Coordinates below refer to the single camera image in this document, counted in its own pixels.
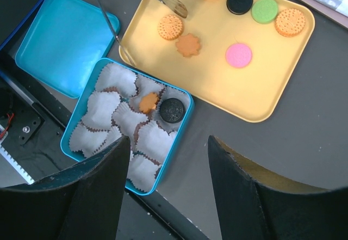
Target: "bolt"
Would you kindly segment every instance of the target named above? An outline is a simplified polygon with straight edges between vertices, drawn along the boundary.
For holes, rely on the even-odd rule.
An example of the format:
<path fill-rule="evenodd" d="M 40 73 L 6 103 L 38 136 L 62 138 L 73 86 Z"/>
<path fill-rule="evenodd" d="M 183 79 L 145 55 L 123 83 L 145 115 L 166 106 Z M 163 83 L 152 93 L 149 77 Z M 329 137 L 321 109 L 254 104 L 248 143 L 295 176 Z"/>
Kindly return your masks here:
<path fill-rule="evenodd" d="M 30 132 L 30 127 L 26 126 L 22 129 L 24 133 L 29 133 Z"/>

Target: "cookie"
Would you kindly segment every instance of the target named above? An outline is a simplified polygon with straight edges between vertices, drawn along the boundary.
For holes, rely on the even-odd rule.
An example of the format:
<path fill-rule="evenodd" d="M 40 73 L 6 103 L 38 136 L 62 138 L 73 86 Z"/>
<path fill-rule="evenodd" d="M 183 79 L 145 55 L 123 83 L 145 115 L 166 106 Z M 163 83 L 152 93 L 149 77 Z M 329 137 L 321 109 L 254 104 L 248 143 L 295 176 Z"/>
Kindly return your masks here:
<path fill-rule="evenodd" d="M 161 118 L 170 124 L 182 121 L 185 113 L 186 110 L 184 104 L 174 97 L 163 101 L 159 108 Z"/>
<path fill-rule="evenodd" d="M 278 14 L 278 4 L 275 0 L 258 0 L 251 8 L 251 16 L 261 24 L 272 22 Z"/>
<path fill-rule="evenodd" d="M 180 36 L 175 43 L 177 51 L 184 57 L 191 57 L 192 55 L 198 55 L 201 49 L 201 43 L 198 37 L 189 33 L 185 36 Z"/>
<path fill-rule="evenodd" d="M 247 13 L 254 0 L 227 0 L 227 8 L 230 12 L 236 15 Z"/>
<path fill-rule="evenodd" d="M 159 97 L 155 92 L 151 92 L 144 96 L 139 103 L 139 110 L 145 114 L 150 113 L 151 110 L 156 109 Z"/>
<path fill-rule="evenodd" d="M 175 40 L 184 31 L 182 20 L 176 15 L 167 15 L 158 23 L 158 34 L 165 40 Z"/>
<path fill-rule="evenodd" d="M 297 9 L 283 10 L 276 18 L 276 30 L 285 37 L 300 34 L 306 25 L 305 15 Z"/>
<path fill-rule="evenodd" d="M 233 44 L 226 51 L 226 61 L 229 65 L 242 68 L 247 66 L 252 58 L 251 49 L 242 43 Z"/>

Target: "table surface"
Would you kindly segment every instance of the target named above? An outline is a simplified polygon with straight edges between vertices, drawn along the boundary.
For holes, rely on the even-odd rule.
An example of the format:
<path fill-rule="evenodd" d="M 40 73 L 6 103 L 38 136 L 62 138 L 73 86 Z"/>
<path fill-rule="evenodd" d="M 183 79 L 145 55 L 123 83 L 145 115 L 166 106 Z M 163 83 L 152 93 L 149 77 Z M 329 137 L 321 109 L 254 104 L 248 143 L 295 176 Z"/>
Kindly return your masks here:
<path fill-rule="evenodd" d="M 103 0 L 120 19 L 121 36 L 139 2 Z M 211 134 L 290 179 L 323 188 L 348 184 L 348 32 L 313 14 L 315 31 L 269 119 L 251 124 L 195 99 L 193 117 L 158 192 L 210 239 L 221 239 L 207 155 Z M 121 61 L 117 44 L 108 57 Z M 73 110 L 75 100 L 50 92 Z"/>

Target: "black cookie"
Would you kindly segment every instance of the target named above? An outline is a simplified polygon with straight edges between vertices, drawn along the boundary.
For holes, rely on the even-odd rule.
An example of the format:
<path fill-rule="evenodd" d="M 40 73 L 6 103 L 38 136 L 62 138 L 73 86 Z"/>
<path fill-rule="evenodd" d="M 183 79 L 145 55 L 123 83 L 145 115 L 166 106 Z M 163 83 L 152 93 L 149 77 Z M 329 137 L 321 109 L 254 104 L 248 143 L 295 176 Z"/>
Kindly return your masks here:
<path fill-rule="evenodd" d="M 247 13 L 254 0 L 227 0 L 227 8 L 230 12 L 237 15 Z"/>
<path fill-rule="evenodd" d="M 179 123 L 182 121 L 185 113 L 186 109 L 184 104 L 175 98 L 163 101 L 159 108 L 161 118 L 170 124 Z"/>

